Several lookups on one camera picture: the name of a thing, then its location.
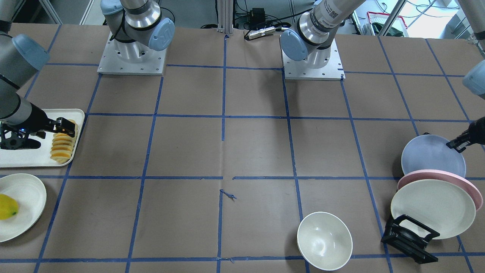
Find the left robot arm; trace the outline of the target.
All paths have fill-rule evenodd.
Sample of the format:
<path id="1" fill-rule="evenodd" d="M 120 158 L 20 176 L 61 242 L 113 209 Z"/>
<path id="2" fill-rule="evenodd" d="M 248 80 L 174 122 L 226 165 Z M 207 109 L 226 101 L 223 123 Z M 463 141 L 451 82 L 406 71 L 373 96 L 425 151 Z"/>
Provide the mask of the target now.
<path id="1" fill-rule="evenodd" d="M 282 52 L 293 61 L 303 61 L 317 50 L 332 45 L 341 23 L 362 5 L 362 0 L 317 0 L 312 9 L 303 12 L 296 24 L 282 33 Z M 475 39 L 484 46 L 484 1 L 460 0 Z M 447 147 L 463 152 L 473 144 L 485 143 L 484 118 L 473 121 L 466 131 L 447 143 Z"/>

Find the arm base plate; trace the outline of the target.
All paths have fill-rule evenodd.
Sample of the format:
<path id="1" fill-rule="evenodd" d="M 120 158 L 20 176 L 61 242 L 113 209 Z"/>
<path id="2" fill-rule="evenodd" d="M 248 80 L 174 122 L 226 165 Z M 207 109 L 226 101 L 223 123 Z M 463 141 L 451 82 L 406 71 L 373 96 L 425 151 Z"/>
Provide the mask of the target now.
<path id="1" fill-rule="evenodd" d="M 104 75 L 162 76 L 168 48 L 150 49 L 139 42 L 121 43 L 109 34 L 97 72 Z"/>
<path id="2" fill-rule="evenodd" d="M 294 61 L 284 52 L 281 55 L 288 80 L 340 81 L 346 78 L 336 40 L 330 48 L 315 50 L 302 61 Z"/>

